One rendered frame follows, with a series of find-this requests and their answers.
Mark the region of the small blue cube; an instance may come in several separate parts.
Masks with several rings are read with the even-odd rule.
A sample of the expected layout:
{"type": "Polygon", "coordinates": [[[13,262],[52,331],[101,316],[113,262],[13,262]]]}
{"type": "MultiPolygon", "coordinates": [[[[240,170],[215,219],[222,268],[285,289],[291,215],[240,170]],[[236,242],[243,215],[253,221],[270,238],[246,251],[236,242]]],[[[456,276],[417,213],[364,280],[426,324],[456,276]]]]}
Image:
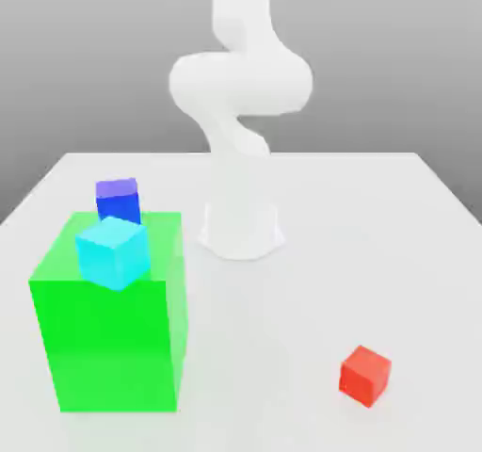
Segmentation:
{"type": "Polygon", "coordinates": [[[95,186],[99,220],[107,217],[141,223],[135,178],[99,181],[95,186]]]}

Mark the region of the small cyan cube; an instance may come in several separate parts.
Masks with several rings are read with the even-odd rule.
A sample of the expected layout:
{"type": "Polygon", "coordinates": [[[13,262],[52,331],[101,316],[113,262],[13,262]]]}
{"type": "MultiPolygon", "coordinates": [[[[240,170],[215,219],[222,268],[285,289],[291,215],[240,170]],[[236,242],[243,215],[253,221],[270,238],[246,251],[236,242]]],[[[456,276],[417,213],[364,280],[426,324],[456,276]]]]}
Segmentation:
{"type": "Polygon", "coordinates": [[[75,237],[82,278],[121,291],[151,268],[148,230],[142,224],[107,217],[75,237]]]}

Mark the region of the small red cube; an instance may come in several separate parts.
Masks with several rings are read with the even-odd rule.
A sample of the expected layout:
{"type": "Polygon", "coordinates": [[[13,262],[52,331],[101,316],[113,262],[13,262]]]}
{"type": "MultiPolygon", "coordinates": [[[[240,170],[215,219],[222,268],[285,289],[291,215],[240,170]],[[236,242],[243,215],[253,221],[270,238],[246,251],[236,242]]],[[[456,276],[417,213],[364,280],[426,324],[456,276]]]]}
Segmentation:
{"type": "Polygon", "coordinates": [[[389,359],[357,346],[341,364],[339,391],[371,408],[385,391],[391,370],[389,359]]]}

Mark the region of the large green box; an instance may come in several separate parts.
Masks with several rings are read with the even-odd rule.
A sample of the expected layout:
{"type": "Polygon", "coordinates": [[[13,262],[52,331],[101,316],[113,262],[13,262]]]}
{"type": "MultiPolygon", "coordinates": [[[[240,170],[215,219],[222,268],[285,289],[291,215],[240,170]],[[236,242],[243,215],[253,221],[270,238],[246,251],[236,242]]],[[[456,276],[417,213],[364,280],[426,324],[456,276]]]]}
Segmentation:
{"type": "Polygon", "coordinates": [[[28,280],[59,408],[174,412],[188,332],[182,217],[143,213],[151,268],[122,291],[79,272],[75,237],[96,220],[73,213],[28,280]]]}

